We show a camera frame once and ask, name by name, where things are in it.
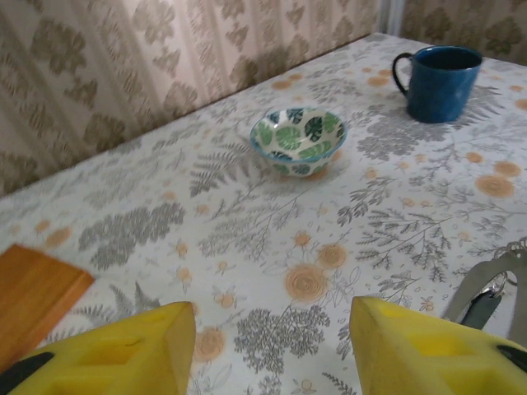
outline yellow foam pad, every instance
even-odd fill
[[[190,303],[173,303],[40,348],[54,357],[10,395],[185,395]]]
[[[514,342],[371,297],[350,319],[364,395],[525,395],[527,374],[497,345]]]

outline mug handle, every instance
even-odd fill
[[[401,60],[402,58],[411,58],[413,55],[409,52],[401,53],[397,56],[397,58],[394,59],[394,62],[392,63],[392,76],[394,76],[395,83],[397,84],[397,87],[401,91],[403,95],[406,96],[408,93],[408,89],[404,88],[403,84],[401,84],[401,81],[399,80],[399,77],[397,77],[397,70],[395,69],[395,66],[397,65],[397,62]]]

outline blue enamel mug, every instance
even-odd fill
[[[412,62],[408,89],[403,87],[395,70],[402,58]],[[424,123],[455,121],[467,104],[482,60],[480,53],[455,46],[401,53],[392,64],[392,74],[397,87],[406,96],[408,114]]]

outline green leaf pattern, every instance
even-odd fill
[[[279,112],[276,112],[276,113],[271,113],[268,115],[268,117],[271,122],[273,123],[279,123],[280,122],[280,113]]]
[[[273,167],[282,174],[289,174],[289,169],[285,165],[273,165]]]
[[[297,174],[306,175],[310,172],[311,168],[308,165],[296,165],[293,166],[293,171]]]
[[[301,122],[302,117],[304,116],[303,109],[288,109],[286,111],[287,119],[293,122],[295,125]]]
[[[301,132],[293,126],[285,127],[277,131],[278,145],[287,151],[298,149],[301,145]]]
[[[298,153],[299,157],[302,159],[312,158],[314,156],[322,155],[325,152],[329,151],[331,149],[331,142],[321,142],[319,144],[315,144],[314,146],[310,146],[309,148],[306,148],[305,150],[302,150]]]
[[[339,119],[331,114],[331,113],[327,113],[325,116],[324,116],[324,130],[327,132],[327,133],[333,133],[334,129],[335,129],[335,126],[339,123]]]
[[[260,122],[256,129],[256,132],[258,133],[260,141],[263,145],[268,146],[269,144],[271,144],[271,141],[273,140],[273,130],[269,125],[264,122]]]
[[[322,117],[313,117],[305,123],[305,135],[312,142],[317,142],[322,137]]]
[[[271,151],[271,155],[277,159],[293,160],[293,158],[290,157],[288,154],[284,154],[283,152],[280,152],[280,151]]]
[[[342,137],[344,135],[344,131],[345,131],[345,127],[344,127],[344,124],[341,123],[340,124],[340,127],[338,128],[338,132],[337,132],[337,137]]]

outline bowl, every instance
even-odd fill
[[[347,127],[325,109],[273,112],[250,131],[252,147],[284,175],[307,177],[323,170],[344,143]]]

